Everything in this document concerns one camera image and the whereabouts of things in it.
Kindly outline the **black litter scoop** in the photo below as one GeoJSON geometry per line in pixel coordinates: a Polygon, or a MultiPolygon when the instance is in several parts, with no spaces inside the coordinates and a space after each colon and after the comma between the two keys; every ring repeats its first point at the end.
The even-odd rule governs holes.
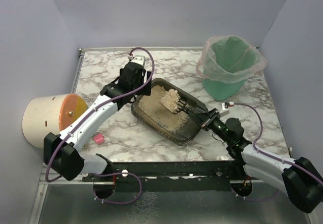
{"type": "Polygon", "coordinates": [[[175,92],[167,92],[165,96],[160,99],[160,104],[175,115],[180,112],[185,112],[186,114],[197,113],[195,108],[192,108],[187,104],[186,98],[181,97],[175,92]]]}

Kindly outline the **dark grey litter box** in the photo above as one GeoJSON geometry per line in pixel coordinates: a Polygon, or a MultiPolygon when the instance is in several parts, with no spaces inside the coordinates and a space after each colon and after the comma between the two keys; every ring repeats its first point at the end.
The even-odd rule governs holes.
{"type": "Polygon", "coordinates": [[[160,104],[159,100],[170,89],[187,100],[190,110],[196,113],[207,111],[206,105],[194,96],[162,78],[155,78],[151,83],[151,95],[138,97],[131,106],[131,113],[173,143],[186,145],[199,133],[200,127],[186,113],[173,114],[160,104]]]}

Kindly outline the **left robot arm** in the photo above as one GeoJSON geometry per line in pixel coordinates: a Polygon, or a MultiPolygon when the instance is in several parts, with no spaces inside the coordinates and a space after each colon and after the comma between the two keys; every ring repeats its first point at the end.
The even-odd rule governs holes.
{"type": "Polygon", "coordinates": [[[43,142],[43,162],[64,179],[71,181],[81,173],[102,174],[108,161],[98,155],[80,155],[84,144],[109,117],[136,96],[150,95],[153,71],[128,62],[120,75],[105,85],[94,103],[73,123],[58,134],[48,133],[43,142]]]}

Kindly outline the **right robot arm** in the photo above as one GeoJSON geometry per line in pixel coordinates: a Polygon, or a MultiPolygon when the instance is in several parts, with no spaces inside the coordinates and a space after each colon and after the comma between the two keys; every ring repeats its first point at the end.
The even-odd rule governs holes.
{"type": "Polygon", "coordinates": [[[217,109],[205,113],[189,109],[185,112],[201,129],[211,130],[227,144],[227,152],[242,165],[246,175],[285,193],[305,213],[311,213],[322,203],[322,176],[307,158],[283,158],[257,147],[243,136],[244,128],[238,118],[222,122],[217,109]]]}

